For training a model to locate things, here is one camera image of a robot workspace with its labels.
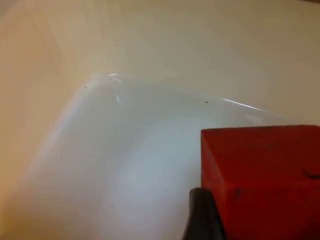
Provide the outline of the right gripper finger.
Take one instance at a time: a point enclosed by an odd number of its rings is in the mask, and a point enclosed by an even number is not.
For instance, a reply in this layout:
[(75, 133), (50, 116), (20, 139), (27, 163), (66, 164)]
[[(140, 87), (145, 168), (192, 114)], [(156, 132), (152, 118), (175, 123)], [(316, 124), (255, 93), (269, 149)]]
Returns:
[(223, 224), (210, 190), (202, 187), (190, 190), (188, 220), (183, 240), (224, 240), (225, 238)]

